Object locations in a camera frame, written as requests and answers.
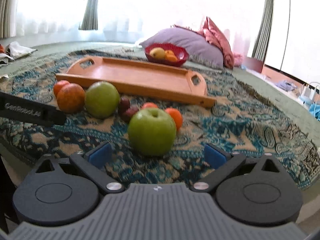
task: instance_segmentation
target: teal patterned rug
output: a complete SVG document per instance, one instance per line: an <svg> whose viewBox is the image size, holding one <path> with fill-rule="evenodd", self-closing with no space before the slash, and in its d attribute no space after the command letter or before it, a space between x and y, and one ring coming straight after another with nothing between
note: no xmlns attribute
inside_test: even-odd
<svg viewBox="0 0 320 240"><path fill-rule="evenodd" d="M56 106L52 91L55 74L65 72L73 62L87 55L141 59L95 50L75 51L3 81L0 89ZM183 114L183 126L172 151L164 158L133 155L127 125L117 114L97 120L82 111L69 115L65 126L52 128L0 118L1 140L13 146L16 150L12 153L31 165L44 153L65 157L76 151L87 152L105 140L113 142L116 153L105 165L105 171L124 183L185 182L190 185L213 171L203 157L207 142L249 157L273 153L301 189L317 179L320 160L316 147L284 113L251 87L238 82L230 72L193 70L202 74L208 85L208 95L217 99L212 109L129 97L132 105L141 106L151 101L162 109L178 108Z"/></svg>

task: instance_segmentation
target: lavender pillow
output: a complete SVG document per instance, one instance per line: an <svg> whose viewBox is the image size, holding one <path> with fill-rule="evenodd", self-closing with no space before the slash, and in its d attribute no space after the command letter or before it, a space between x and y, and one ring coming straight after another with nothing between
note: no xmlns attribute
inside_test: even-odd
<svg viewBox="0 0 320 240"><path fill-rule="evenodd" d="M201 35L182 28L168 28L140 43L145 48L153 43L172 43L183 47L190 55L189 60L209 67L222 68L223 54L210 45Z"/></svg>

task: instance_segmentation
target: tangerine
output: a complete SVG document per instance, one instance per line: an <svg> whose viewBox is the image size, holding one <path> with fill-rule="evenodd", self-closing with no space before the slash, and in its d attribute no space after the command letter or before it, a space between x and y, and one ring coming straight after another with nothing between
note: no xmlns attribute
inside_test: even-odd
<svg viewBox="0 0 320 240"><path fill-rule="evenodd" d="M165 54L165 59L169 60L170 62L177 62L178 58L174 54Z"/></svg>
<svg viewBox="0 0 320 240"><path fill-rule="evenodd" d="M67 84L63 86L58 95L57 103L62 112L73 114L84 107L85 92L78 84Z"/></svg>
<svg viewBox="0 0 320 240"><path fill-rule="evenodd" d="M57 83L55 83L53 86L53 93L54 93L55 97L57 97L60 89L68 84L70 84L70 82L67 80L60 80Z"/></svg>
<svg viewBox="0 0 320 240"><path fill-rule="evenodd" d="M170 107L170 108L166 108L165 112L172 117L172 119L176 123L176 128L178 131L181 128L182 123L183 123L183 118L182 118L180 111L178 109Z"/></svg>
<svg viewBox="0 0 320 240"><path fill-rule="evenodd" d="M174 52L171 49L167 49L164 51L166 54L174 55Z"/></svg>
<svg viewBox="0 0 320 240"><path fill-rule="evenodd" d="M150 107L158 108L158 106L157 106L155 103L147 102L147 103L144 103L144 104L143 104L143 106L141 107L141 109L150 108Z"/></svg>

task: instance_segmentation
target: red fruit bowl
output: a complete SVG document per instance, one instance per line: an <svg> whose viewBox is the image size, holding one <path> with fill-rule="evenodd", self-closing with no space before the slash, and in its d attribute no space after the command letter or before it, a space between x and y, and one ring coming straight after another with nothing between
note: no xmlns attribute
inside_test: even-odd
<svg viewBox="0 0 320 240"><path fill-rule="evenodd" d="M172 50L173 53L175 54L175 56L178 58L178 61L171 62L169 60L156 59L154 57L151 57L149 55L149 53L154 48L162 48L164 50ZM164 65L173 66L173 67L181 67L187 61L187 59L189 57L188 52L184 48L175 46L171 43L153 43L144 49L144 53L146 54L146 57L147 57L148 61L150 61L150 62L164 64Z"/></svg>

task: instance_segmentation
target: rug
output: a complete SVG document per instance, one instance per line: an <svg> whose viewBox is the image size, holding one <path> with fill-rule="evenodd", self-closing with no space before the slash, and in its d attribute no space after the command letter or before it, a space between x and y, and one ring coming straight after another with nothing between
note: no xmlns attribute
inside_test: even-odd
<svg viewBox="0 0 320 240"><path fill-rule="evenodd" d="M81 57L103 56L140 59L95 50L75 51L65 57L12 76L0 84L3 92L56 106L53 85L55 73L66 69ZM105 120L92 118L85 111L68 115L65 126L51 128L0 118L1 138L15 147L15 155L34 164L44 153L66 157L76 151L87 152L102 141L116 146L105 171L125 184L185 182L187 185L213 171L204 161L203 148L211 142L224 150L239 151L249 157L273 153L305 189L318 177L320 160L315 145L267 99L227 71L199 70L208 85L208 95L217 99L212 109L151 98L129 97L132 105L147 101L160 108L175 107L184 117L171 152L164 158L133 155L127 137L127 125L117 114Z"/></svg>

